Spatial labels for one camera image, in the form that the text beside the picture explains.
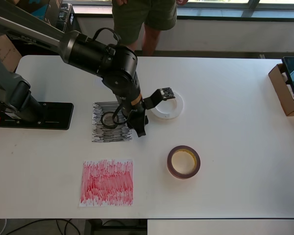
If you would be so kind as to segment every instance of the shorts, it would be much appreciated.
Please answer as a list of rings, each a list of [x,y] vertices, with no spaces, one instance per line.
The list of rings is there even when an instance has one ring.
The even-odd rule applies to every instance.
[[[121,43],[130,45],[138,39],[142,24],[156,30],[169,30],[176,23],[175,0],[127,0],[119,6],[112,0],[114,30]]]

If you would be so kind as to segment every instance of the window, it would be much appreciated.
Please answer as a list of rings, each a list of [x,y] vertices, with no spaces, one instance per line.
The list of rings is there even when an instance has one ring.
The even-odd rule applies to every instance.
[[[77,5],[111,5],[111,0],[64,0]],[[182,8],[255,10],[294,10],[294,0],[189,0]]]
[[[294,4],[294,0],[260,0],[259,3]]]
[[[189,0],[188,2],[248,3],[248,0]]]

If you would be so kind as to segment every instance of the cardboard box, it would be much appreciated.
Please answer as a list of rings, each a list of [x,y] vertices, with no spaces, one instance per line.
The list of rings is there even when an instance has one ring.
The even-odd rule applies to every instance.
[[[294,99],[282,76],[284,71],[284,65],[278,64],[270,71],[269,78],[286,116],[294,116]]]
[[[13,72],[18,66],[21,54],[16,50],[6,35],[0,36],[0,61],[7,70]]]
[[[55,26],[62,0],[20,0],[17,6],[33,16]]]
[[[61,30],[62,32],[70,32],[73,30],[81,32],[71,4],[64,3],[61,5],[56,28]]]

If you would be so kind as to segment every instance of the paper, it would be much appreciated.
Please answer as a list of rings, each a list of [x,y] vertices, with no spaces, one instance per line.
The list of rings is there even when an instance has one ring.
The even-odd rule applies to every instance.
[[[79,206],[131,206],[133,161],[85,161]]]
[[[98,102],[93,104],[93,133],[92,142],[117,142],[132,140],[132,130],[126,124],[119,125],[115,129],[105,128],[100,119],[106,112],[114,112],[118,103],[115,102]],[[125,121],[122,113],[118,113],[119,122]]]

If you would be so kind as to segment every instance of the black mounting plate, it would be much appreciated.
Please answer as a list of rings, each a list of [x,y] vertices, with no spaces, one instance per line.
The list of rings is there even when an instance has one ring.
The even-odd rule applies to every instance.
[[[46,110],[45,118],[38,122],[13,119],[2,113],[0,127],[25,129],[68,130],[74,105],[72,103],[39,102]]]

